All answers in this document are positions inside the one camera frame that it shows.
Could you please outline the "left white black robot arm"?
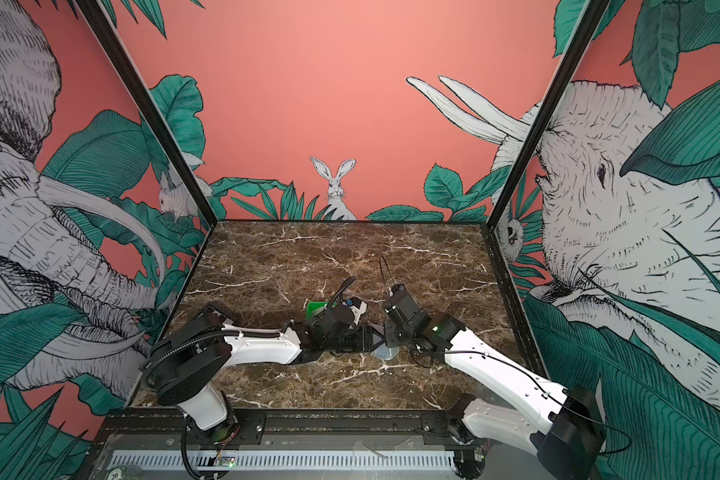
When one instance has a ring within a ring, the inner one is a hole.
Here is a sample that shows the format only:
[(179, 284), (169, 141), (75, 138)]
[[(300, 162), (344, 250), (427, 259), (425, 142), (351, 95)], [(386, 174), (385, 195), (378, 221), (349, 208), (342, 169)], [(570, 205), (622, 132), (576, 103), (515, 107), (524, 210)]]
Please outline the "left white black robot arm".
[(364, 322), (357, 298), (319, 308), (306, 320), (279, 329), (243, 328), (209, 305), (193, 320), (155, 343), (140, 367), (141, 384), (157, 403), (175, 406), (206, 432), (236, 419), (226, 396), (212, 386), (217, 373), (238, 365), (301, 365), (323, 353), (367, 353), (384, 343), (384, 328)]

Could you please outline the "green plastic card tray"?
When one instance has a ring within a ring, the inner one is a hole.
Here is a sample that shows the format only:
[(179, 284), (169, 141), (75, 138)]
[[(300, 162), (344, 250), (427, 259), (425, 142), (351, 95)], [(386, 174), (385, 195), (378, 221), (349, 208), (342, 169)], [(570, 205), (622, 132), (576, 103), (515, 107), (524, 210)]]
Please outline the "green plastic card tray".
[(327, 303), (324, 301), (308, 301), (306, 305), (305, 319), (310, 320), (314, 318), (326, 307), (326, 305)]

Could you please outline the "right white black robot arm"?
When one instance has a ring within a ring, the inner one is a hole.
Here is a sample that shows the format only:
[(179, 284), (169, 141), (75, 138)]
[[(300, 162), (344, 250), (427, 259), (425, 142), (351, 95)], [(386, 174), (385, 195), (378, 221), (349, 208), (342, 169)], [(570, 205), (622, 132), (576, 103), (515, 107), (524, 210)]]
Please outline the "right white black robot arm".
[(383, 303), (391, 337), (442, 360), (507, 401), (509, 409), (469, 400), (459, 418), (475, 437), (492, 437), (532, 453), (556, 479), (594, 479), (606, 427), (596, 395), (535, 374), (501, 354), (446, 314), (430, 315), (402, 284)]

